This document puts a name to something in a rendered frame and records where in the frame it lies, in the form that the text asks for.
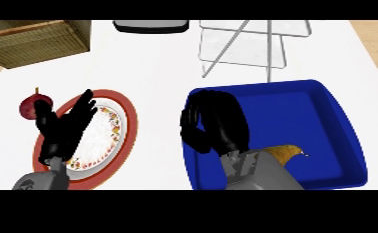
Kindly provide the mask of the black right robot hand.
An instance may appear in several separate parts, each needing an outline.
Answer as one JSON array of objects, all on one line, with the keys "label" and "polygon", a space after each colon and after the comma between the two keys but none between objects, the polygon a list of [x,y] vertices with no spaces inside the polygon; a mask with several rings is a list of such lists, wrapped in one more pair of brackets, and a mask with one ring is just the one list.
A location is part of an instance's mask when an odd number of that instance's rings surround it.
[{"label": "black right robot hand", "polygon": [[248,150],[250,129],[243,107],[231,93],[201,90],[189,96],[180,117],[183,142],[200,152],[220,156]]}]

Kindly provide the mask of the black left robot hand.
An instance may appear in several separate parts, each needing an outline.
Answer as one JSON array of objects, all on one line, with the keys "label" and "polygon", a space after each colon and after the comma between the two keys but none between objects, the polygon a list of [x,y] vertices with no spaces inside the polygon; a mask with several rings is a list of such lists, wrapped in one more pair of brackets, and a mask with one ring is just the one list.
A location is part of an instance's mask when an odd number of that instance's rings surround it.
[{"label": "black left robot hand", "polygon": [[39,99],[34,102],[36,125],[45,137],[39,162],[51,164],[58,157],[68,161],[76,153],[85,130],[98,112],[93,92],[86,90],[68,114],[58,116],[49,103]]}]

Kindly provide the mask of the blue rectangular tray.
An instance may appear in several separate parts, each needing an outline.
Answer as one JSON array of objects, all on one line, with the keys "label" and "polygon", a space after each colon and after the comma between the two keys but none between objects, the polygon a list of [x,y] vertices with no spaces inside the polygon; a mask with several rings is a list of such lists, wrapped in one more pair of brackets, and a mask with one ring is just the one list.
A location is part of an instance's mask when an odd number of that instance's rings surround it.
[{"label": "blue rectangular tray", "polygon": [[[192,90],[231,93],[243,107],[248,129],[248,150],[278,145],[299,146],[284,168],[303,190],[338,189],[367,184],[368,169],[358,136],[341,106],[315,80],[209,87]],[[183,142],[185,164],[192,188],[228,190],[220,155],[200,153]]]}]

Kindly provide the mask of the white plate with floral rim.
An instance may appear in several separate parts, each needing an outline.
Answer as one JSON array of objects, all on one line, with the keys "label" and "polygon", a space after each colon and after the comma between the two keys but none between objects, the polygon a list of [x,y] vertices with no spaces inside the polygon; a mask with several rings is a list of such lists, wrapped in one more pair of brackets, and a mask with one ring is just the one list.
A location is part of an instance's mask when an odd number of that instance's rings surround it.
[{"label": "white plate with floral rim", "polygon": [[110,98],[95,98],[98,112],[85,130],[67,173],[71,180],[93,176],[111,163],[124,143],[127,116],[121,105]]}]

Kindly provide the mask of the dark red round fruit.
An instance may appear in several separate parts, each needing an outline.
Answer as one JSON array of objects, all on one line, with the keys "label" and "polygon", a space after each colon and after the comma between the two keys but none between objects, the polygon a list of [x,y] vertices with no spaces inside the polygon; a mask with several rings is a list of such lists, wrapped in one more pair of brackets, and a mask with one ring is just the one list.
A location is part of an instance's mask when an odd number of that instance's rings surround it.
[{"label": "dark red round fruit", "polygon": [[43,100],[48,102],[49,105],[54,105],[52,98],[48,95],[43,95],[39,91],[36,91],[34,94],[24,99],[20,105],[20,113],[27,120],[34,120],[37,118],[34,108],[34,102],[37,100]]}]

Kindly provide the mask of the red round placemat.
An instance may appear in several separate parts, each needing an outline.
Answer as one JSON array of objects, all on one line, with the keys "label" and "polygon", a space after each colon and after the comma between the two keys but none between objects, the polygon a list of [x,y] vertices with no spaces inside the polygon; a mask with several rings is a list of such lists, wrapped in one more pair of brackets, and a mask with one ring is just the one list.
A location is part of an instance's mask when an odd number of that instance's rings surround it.
[{"label": "red round placemat", "polygon": [[99,89],[93,91],[93,100],[95,98],[110,98],[113,99],[123,107],[126,116],[127,116],[127,133],[121,149],[107,167],[89,178],[83,180],[70,179],[70,190],[87,190],[95,189],[105,181],[114,176],[116,172],[121,168],[127,157],[130,155],[136,135],[138,135],[138,114],[133,104],[129,98],[117,91]]}]

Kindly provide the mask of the yellow-brown pear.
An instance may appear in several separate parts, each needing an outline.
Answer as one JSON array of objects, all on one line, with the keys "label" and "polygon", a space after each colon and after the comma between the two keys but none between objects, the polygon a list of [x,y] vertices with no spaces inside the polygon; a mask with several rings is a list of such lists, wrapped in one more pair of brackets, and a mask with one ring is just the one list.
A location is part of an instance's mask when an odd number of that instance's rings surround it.
[{"label": "yellow-brown pear", "polygon": [[282,166],[287,165],[290,160],[297,155],[306,156],[303,149],[299,146],[290,144],[266,147],[265,151],[275,157]]}]

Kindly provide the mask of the woven wicker basket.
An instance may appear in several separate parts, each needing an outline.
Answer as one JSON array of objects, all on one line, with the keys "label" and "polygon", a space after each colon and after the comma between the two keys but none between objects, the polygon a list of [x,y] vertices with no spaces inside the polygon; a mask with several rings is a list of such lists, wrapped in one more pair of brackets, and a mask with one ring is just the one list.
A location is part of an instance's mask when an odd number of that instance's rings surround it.
[{"label": "woven wicker basket", "polygon": [[0,67],[89,52],[90,35],[90,20],[0,20]]}]

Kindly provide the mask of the black and grey appliance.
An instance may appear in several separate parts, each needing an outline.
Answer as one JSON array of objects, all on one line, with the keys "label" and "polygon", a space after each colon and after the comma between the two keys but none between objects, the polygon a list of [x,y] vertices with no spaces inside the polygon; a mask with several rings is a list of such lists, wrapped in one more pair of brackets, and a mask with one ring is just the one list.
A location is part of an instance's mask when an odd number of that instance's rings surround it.
[{"label": "black and grey appliance", "polygon": [[141,34],[182,33],[189,29],[188,20],[114,20],[120,32]]}]

